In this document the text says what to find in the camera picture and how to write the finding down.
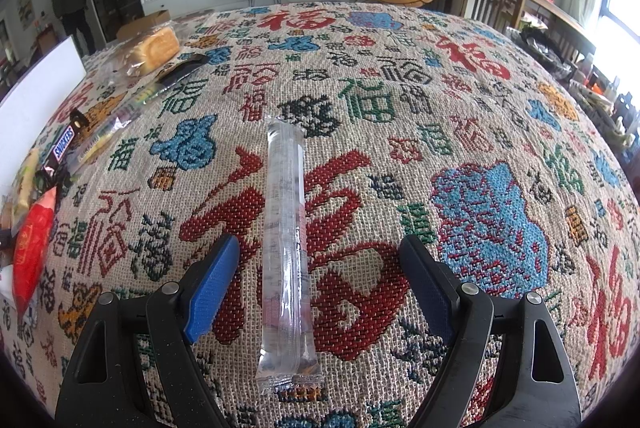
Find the Snickers chocolate bar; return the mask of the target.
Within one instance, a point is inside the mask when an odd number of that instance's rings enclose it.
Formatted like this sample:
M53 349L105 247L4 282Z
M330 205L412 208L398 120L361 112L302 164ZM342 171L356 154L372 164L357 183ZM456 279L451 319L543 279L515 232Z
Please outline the Snickers chocolate bar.
M77 137L89 125L88 118L77 108L70 112L70 123L56 136L56 139L36 172L35 187L41 194L55 187L63 178L64 160L70 148L78 142Z

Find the clear brown biscuit stick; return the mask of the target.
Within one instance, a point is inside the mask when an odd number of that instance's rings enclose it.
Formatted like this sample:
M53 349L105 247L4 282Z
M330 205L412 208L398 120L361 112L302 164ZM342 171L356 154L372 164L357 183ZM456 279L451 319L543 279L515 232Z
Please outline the clear brown biscuit stick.
M312 329L304 186L304 136L270 119L262 237L262 346L256 379L264 390L321 382Z

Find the red snack packet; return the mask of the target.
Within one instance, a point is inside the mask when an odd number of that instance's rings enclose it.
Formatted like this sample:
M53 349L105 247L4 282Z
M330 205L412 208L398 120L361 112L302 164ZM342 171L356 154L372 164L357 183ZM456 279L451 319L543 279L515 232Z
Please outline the red snack packet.
M29 209L17 235L13 259L13 296L18 317L22 317L32 300L54 218L56 188L51 187Z

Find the patterned woven tablecloth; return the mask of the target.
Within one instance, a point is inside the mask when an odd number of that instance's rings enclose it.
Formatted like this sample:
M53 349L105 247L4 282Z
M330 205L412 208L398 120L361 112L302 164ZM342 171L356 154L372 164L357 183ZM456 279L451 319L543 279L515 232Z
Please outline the patterned woven tablecloth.
M1 309L1 355L53 410L100 293L177 279L224 233L241 258L195 346L235 427L408 424L446 349L400 270L420 238L494 296L535 290L591 411L639 344L639 207L575 99L503 34L451 15L299 3L172 24L206 64L146 108L65 188L37 322ZM311 392L262 394L267 125L304 136Z

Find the long clear black-end snack pack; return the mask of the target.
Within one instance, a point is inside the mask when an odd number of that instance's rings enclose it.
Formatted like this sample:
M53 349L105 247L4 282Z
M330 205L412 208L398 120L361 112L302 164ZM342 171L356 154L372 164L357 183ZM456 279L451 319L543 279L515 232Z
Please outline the long clear black-end snack pack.
M112 140L134 120L138 119L152 102L164 95L177 83L186 80L191 73L208 63L203 54L195 54L183 62L171 66L159 74L142 90L127 97L116 109L93 131L66 163L69 174L75 174L88 165Z

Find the brown cardboard box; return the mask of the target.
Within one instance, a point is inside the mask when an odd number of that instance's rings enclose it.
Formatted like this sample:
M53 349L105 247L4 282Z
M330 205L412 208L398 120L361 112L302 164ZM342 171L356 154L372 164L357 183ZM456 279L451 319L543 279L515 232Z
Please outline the brown cardboard box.
M148 31L149 29L170 21L170 13L168 10L159 10L158 12L149 14L121 26L116 32L118 41L126 41L139 33Z

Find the person in dark clothes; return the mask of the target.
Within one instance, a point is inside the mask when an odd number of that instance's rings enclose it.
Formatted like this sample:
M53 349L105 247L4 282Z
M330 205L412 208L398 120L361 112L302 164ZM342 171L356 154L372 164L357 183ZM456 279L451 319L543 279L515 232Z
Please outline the person in dark clothes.
M96 42L86 17L87 0L51 0L51 2L54 16L61 21L66 36L73 39L78 53L81 53L81 46L77 39L78 32L85 39L88 54L96 53Z

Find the white cardboard box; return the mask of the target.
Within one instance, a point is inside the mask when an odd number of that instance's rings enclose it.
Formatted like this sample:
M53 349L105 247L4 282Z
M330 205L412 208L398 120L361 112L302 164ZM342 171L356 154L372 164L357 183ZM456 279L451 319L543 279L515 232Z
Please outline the white cardboard box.
M17 82L1 102L1 195L11 188L29 148L86 70L72 38L58 44Z

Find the bread loaf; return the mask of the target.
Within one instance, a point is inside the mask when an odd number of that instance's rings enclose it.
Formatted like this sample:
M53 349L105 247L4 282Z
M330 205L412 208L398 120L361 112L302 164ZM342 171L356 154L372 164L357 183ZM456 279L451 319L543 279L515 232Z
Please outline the bread loaf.
M117 40L110 70L131 78L146 76L174 58L180 48L174 22L170 20L129 40Z

